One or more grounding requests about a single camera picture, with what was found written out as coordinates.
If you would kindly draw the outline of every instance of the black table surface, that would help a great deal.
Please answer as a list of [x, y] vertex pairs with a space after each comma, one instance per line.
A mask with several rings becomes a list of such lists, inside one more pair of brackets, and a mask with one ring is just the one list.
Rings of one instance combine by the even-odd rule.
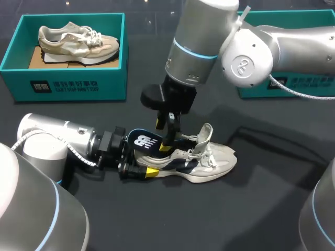
[[[154, 130], [156, 112], [141, 105], [146, 84], [161, 83], [172, 36], [129, 36], [126, 102], [15, 104], [0, 80], [0, 141], [11, 146], [22, 117], [37, 113], [94, 126]], [[295, 250], [299, 212], [334, 157], [334, 103], [299, 98], [242, 100], [215, 65], [182, 130], [205, 122], [213, 142], [237, 152], [228, 175], [204, 184], [179, 177], [120, 181], [76, 171], [69, 191], [90, 220], [89, 251]]]

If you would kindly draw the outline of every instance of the shoe sole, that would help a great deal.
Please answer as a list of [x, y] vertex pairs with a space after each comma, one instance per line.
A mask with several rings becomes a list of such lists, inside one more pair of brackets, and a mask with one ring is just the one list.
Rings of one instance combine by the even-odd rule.
[[55, 55], [50, 53], [44, 53], [43, 60], [45, 63], [70, 63], [76, 62], [81, 63], [83, 65], [97, 65], [102, 63], [110, 62], [119, 57], [119, 51], [113, 52], [109, 55], [102, 56], [96, 59], [87, 59], [82, 58], [80, 56], [72, 56], [72, 55]]
[[177, 171], [163, 171], [163, 170], [160, 169], [158, 175], [155, 178], [163, 178], [163, 177], [166, 177], [166, 176], [177, 175], [177, 176], [180, 176], [180, 177], [183, 177], [183, 178], [187, 179], [188, 181], [190, 181], [192, 183], [204, 183], [204, 182], [208, 182], [208, 181], [211, 181], [211, 180], [222, 177], [223, 175], [229, 173], [233, 168], [234, 168], [234, 166], [231, 167], [229, 170], [223, 172], [223, 173], [216, 174], [216, 175], [211, 175], [211, 176], [205, 176], [205, 177], [189, 175], [189, 174], [180, 173], [180, 172], [177, 172]]

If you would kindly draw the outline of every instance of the shoe lace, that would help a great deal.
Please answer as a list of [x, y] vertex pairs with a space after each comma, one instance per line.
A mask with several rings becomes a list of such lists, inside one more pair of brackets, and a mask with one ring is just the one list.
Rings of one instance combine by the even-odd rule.
[[102, 44], [103, 38], [100, 32], [96, 32], [89, 26], [82, 26], [81, 28], [84, 28], [83, 36], [90, 35], [90, 37], [87, 37], [85, 39], [78, 39], [78, 41], [84, 41], [87, 45], [90, 46]]
[[[198, 136], [196, 135], [191, 135], [191, 136], [187, 136], [188, 140], [191, 141], [197, 141]], [[212, 154], [211, 148], [210, 146], [207, 144], [206, 146], [206, 150], [202, 153], [193, 153], [193, 149], [188, 149], [188, 158], [189, 159], [199, 159], [200, 163], [202, 164], [202, 160], [204, 159], [204, 157], [207, 157], [207, 163], [210, 167], [217, 167], [216, 161], [214, 159], [214, 156]]]

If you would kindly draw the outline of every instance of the white sneaker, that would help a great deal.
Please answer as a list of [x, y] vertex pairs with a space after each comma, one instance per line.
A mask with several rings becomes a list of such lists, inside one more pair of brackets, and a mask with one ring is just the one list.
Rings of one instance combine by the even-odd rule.
[[227, 174], [237, 162], [233, 149], [209, 142], [212, 133], [212, 126], [206, 123], [198, 136], [183, 135], [196, 141], [193, 150], [177, 149], [166, 158], [149, 157], [135, 150], [134, 156], [138, 165], [159, 169], [156, 177], [178, 175], [193, 183], [207, 182]]
[[60, 29], [42, 26], [38, 41], [46, 63], [74, 61], [84, 65], [101, 64], [116, 59], [119, 51], [118, 39], [72, 22]]

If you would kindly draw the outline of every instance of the silver cylindrical robot link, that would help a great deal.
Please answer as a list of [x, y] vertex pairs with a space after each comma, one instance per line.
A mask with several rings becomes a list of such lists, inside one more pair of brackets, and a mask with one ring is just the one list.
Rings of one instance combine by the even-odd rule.
[[335, 249], [335, 161], [306, 201], [299, 219], [301, 242], [307, 251]]
[[238, 0], [186, 2], [165, 66], [172, 79], [188, 86], [206, 83], [237, 20], [238, 6]]
[[42, 129], [55, 136], [62, 136], [84, 158], [90, 158], [96, 130], [93, 127], [37, 114], [27, 114], [17, 132], [18, 139], [28, 132]]

